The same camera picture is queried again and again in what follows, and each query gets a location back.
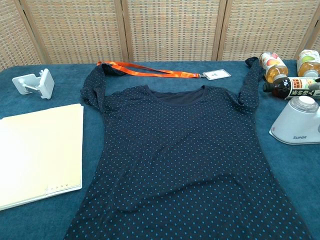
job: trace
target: plastic bottle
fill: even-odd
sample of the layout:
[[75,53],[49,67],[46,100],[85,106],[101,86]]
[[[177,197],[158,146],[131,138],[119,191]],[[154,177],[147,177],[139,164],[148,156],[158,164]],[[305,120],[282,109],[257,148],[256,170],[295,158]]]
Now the plastic bottle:
[[264,52],[259,58],[260,65],[265,69],[265,80],[273,83],[274,80],[286,77],[288,68],[275,52]]
[[320,56],[315,50],[305,49],[296,60],[299,77],[317,78],[320,74]]
[[281,99],[289,99],[296,96],[309,96],[314,99],[320,99],[319,78],[281,77],[273,83],[265,83],[262,89],[265,93],[272,93],[272,95]]

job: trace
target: shirt sleeve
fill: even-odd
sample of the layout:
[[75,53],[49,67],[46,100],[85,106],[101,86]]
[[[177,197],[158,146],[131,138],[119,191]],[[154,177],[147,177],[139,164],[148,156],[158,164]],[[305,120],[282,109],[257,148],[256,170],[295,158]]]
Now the shirt sleeve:
[[254,111],[259,104],[258,86],[259,80],[263,78],[264,71],[257,57],[250,57],[245,60],[245,63],[250,68],[250,71],[244,78],[238,95],[238,103]]
[[109,64],[96,66],[86,77],[81,92],[81,97],[88,105],[100,112],[105,111],[106,75],[122,76],[125,73],[113,69]]

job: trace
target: orange lanyard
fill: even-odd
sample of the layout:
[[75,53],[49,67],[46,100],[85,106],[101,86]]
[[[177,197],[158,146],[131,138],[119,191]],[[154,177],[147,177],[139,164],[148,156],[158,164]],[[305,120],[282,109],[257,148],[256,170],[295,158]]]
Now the orange lanyard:
[[[146,66],[141,66],[141,65],[137,65],[129,62],[123,62],[123,61],[98,61],[96,65],[99,66],[103,63],[110,64],[113,69],[117,69],[121,72],[124,72],[129,75],[133,75],[133,76],[162,77],[162,78],[201,78],[201,75],[199,73],[190,73],[185,71],[157,70],[157,69],[152,69]],[[145,70],[160,72],[162,74],[138,72],[138,71],[130,70],[126,67],[145,69]]]

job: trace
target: white phone holder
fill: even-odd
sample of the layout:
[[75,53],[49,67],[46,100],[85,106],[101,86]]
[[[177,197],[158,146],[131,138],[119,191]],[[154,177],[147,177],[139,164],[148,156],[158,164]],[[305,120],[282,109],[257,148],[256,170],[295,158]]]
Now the white phone holder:
[[38,93],[43,99],[50,99],[55,82],[47,68],[41,70],[40,76],[34,74],[17,76],[12,79],[13,84],[20,94]]

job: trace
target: supor logo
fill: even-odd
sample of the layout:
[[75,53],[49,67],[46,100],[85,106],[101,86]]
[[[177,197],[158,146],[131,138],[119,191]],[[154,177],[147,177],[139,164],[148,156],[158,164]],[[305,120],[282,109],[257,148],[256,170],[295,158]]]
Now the supor logo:
[[294,136],[293,139],[306,139],[307,136]]

